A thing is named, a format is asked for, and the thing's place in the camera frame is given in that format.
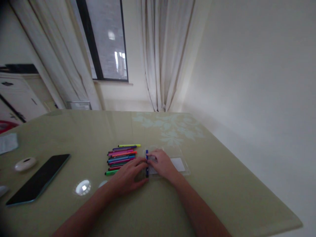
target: window frame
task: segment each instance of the window frame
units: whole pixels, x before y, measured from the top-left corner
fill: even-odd
[[[121,17],[122,17],[122,30],[123,30],[123,39],[124,39],[124,50],[125,50],[125,63],[126,63],[126,77],[127,79],[115,79],[115,78],[105,78],[103,77],[102,67],[100,63],[98,49],[96,47],[95,38],[93,34],[92,24],[89,16],[88,6],[86,0],[76,0],[80,19],[83,25],[83,29],[85,31],[86,39],[88,42],[92,62],[94,65],[96,79],[93,80],[100,80],[100,81],[115,81],[115,82],[128,82],[128,68],[127,68],[127,55],[126,55],[126,44],[125,44],[125,29],[124,29],[124,18],[123,18],[123,7],[122,7],[122,0],[120,0],[120,7],[121,7]]]

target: pink marker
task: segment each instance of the pink marker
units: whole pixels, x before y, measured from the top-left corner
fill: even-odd
[[[134,150],[133,149],[129,149],[129,150],[123,150],[123,151],[109,152],[108,156],[123,154],[123,153],[126,153],[126,152],[132,152],[132,151],[134,151]]]
[[[126,159],[126,160],[121,160],[121,161],[115,161],[115,162],[112,162],[111,165],[118,164],[118,163],[123,163],[123,162],[129,162],[129,161],[134,160],[134,159],[135,159],[135,157],[134,157],[134,158],[131,158],[131,159]]]

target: curtain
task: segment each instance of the curtain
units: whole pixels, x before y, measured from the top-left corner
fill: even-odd
[[[194,0],[138,0],[142,59],[154,111],[168,111],[185,53]]]
[[[101,104],[92,81],[88,55],[70,1],[11,0],[34,52],[44,68],[39,73],[52,97],[67,101],[90,101],[93,110]],[[52,85],[59,95],[54,95]]]

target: hand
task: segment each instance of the hand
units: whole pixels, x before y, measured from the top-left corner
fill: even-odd
[[[140,188],[148,181],[145,178],[139,182],[135,182],[136,175],[144,168],[148,167],[145,163],[145,158],[136,158],[123,165],[118,172],[107,183],[108,187],[112,189],[115,196],[122,196],[130,193],[131,191]]]
[[[156,149],[147,154],[148,156],[154,156],[155,161],[148,160],[147,163],[150,164],[161,176],[165,177],[170,181],[172,177],[179,174],[177,169],[171,162],[170,157],[161,149]]]

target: phone screen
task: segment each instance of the phone screen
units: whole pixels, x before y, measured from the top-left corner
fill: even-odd
[[[70,154],[56,155],[48,161],[7,201],[6,205],[22,204],[34,201],[48,186]]]

